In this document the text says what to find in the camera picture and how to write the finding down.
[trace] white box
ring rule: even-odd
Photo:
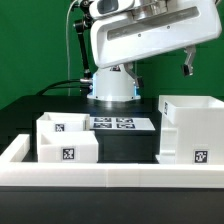
[[[224,103],[208,96],[160,96],[161,164],[224,164]]]
[[[98,142],[94,132],[37,133],[38,162],[96,163]]]
[[[45,112],[37,121],[37,132],[88,131],[90,115]]]

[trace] black platform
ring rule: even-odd
[[[156,131],[96,130],[99,162],[155,163],[161,122],[157,104],[157,99],[144,99],[111,109],[80,97],[25,96],[0,111],[0,150],[18,134],[30,134],[24,162],[36,162],[35,123],[43,112],[145,117]],[[0,187],[1,224],[222,224],[223,208],[223,189]]]

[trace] white open box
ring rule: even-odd
[[[224,164],[224,103],[208,96],[160,96],[161,164]]]
[[[96,163],[98,142],[93,131],[37,133],[38,162]]]
[[[90,115],[45,112],[36,122],[37,133],[88,131],[90,128]]]
[[[223,165],[22,162],[29,135],[0,156],[0,186],[223,188]]]

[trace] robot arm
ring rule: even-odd
[[[95,63],[106,68],[186,48],[191,75],[195,45],[218,38],[220,0],[95,0],[90,14]]]

